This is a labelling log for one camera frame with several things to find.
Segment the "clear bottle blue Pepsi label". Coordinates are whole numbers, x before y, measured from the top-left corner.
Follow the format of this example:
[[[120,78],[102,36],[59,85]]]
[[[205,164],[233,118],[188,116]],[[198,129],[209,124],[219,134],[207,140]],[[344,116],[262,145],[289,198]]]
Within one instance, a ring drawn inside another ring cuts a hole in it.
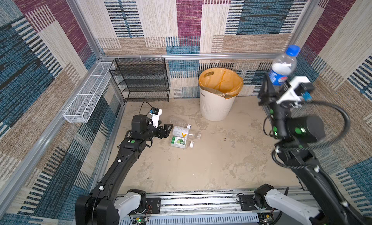
[[[276,90],[280,90],[284,86],[289,75],[295,70],[297,66],[296,58],[299,53],[299,46],[290,45],[284,54],[279,55],[273,61],[268,75]]]

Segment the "bottle with green white label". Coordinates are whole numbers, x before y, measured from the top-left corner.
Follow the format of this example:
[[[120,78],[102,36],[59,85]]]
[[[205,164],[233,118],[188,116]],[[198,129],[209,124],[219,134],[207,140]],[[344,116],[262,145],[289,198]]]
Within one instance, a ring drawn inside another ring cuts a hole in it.
[[[172,147],[182,148],[182,149],[194,148],[194,141],[189,140],[187,138],[183,138],[183,137],[175,137],[175,136],[173,136],[171,138],[170,145]]]

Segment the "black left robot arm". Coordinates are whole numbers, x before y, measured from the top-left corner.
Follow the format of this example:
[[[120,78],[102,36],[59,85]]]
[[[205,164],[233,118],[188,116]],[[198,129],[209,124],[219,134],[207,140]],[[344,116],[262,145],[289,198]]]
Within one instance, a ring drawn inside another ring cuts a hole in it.
[[[146,115],[135,115],[131,130],[127,131],[119,145],[118,154],[107,173],[89,195],[80,196],[75,204],[77,225],[117,225],[133,211],[146,209],[146,192],[132,189],[124,197],[117,199],[118,191],[129,170],[139,159],[147,142],[153,138],[167,138],[173,124],[161,125]]]

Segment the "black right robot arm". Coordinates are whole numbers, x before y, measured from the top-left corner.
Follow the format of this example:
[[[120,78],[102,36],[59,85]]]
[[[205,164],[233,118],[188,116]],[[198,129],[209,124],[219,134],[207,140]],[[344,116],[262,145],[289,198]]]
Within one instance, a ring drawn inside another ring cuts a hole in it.
[[[350,117],[335,104],[314,101],[313,90],[314,85],[305,76],[286,81],[285,88],[280,90],[265,76],[258,98],[259,105],[268,108],[267,119],[272,126],[268,135],[277,140],[271,153],[273,161],[296,174],[316,200],[317,207],[292,199],[269,184],[258,187],[252,196],[240,193],[235,199],[243,211],[273,213],[278,210],[304,225],[369,225],[372,219],[347,201],[314,153],[315,149],[324,149],[342,140],[350,130]],[[325,141],[324,122],[319,116],[292,116],[291,109],[308,105],[326,106],[339,112],[344,120],[340,134]]]

